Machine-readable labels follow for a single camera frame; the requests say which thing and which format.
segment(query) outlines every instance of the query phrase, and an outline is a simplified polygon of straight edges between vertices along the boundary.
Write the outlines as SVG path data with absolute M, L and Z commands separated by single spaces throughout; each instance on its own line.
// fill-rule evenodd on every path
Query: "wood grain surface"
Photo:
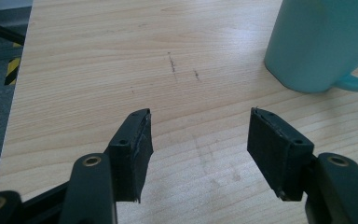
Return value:
M 149 107 L 155 153 L 119 223 L 307 223 L 246 151 L 252 106 L 358 162 L 358 93 L 287 90 L 264 54 L 281 1 L 34 0 L 0 190 L 28 200 Z

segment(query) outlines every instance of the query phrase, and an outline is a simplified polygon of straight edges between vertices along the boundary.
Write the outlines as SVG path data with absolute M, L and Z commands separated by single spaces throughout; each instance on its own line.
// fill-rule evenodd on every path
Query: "teal mug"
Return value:
M 294 91 L 358 91 L 358 0 L 283 0 L 265 65 Z

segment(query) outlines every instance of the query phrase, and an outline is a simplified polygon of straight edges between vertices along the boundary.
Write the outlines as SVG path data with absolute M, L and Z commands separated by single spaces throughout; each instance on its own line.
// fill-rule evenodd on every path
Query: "blue-green cup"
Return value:
M 283 0 L 265 65 L 294 91 L 358 91 L 358 0 Z

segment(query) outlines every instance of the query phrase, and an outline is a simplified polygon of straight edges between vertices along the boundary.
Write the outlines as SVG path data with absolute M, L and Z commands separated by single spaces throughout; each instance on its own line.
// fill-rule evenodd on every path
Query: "table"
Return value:
M 290 91 L 266 70 L 280 3 L 35 0 L 0 190 L 25 201 L 67 181 L 149 107 L 155 153 L 142 203 L 118 203 L 119 223 L 307 223 L 305 202 L 278 200 L 246 151 L 251 107 L 290 122 L 316 155 L 358 162 L 358 93 Z

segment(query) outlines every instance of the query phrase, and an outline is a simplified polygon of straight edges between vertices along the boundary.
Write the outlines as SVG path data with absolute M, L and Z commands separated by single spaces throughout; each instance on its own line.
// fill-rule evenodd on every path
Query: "light wood tabletop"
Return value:
M 281 1 L 34 0 L 0 161 L 24 201 L 150 108 L 142 203 L 119 223 L 307 223 L 246 150 L 251 107 L 358 162 L 358 93 L 287 90 L 263 64 Z

